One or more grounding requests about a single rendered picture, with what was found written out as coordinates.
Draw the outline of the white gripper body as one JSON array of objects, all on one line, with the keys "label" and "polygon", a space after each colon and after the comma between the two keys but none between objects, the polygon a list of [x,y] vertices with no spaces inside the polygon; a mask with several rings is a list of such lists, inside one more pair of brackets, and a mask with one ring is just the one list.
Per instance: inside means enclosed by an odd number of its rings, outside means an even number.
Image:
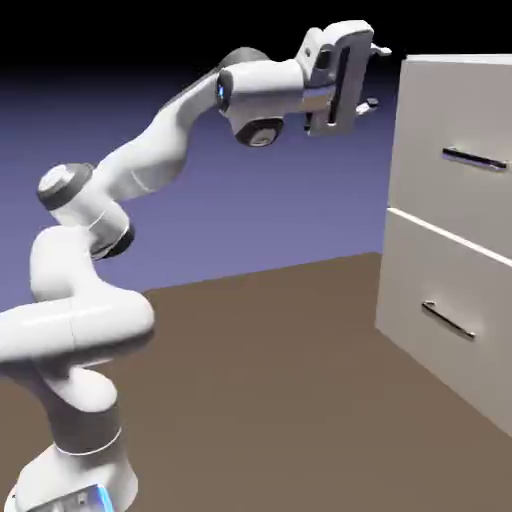
[{"label": "white gripper body", "polygon": [[374,31],[364,20],[312,28],[306,45],[307,133],[347,133],[358,115]]}]

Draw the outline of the white drawer front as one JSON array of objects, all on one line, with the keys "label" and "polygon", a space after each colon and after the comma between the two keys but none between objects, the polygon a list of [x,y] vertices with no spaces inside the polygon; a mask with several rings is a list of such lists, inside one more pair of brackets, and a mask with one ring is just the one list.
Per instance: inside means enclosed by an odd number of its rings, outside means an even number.
[{"label": "white drawer front", "polygon": [[[476,339],[425,314],[425,300]],[[391,208],[376,326],[512,437],[512,261]]]},{"label": "white drawer front", "polygon": [[444,147],[512,163],[512,54],[403,62],[389,185],[390,206],[512,259],[512,168],[453,162]]}]

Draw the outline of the white cabinet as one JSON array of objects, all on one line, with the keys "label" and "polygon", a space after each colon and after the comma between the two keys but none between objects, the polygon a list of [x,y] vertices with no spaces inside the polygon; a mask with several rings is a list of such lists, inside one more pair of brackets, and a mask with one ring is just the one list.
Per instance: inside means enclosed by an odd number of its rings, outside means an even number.
[{"label": "white cabinet", "polygon": [[404,60],[376,326],[512,436],[512,54]]}]

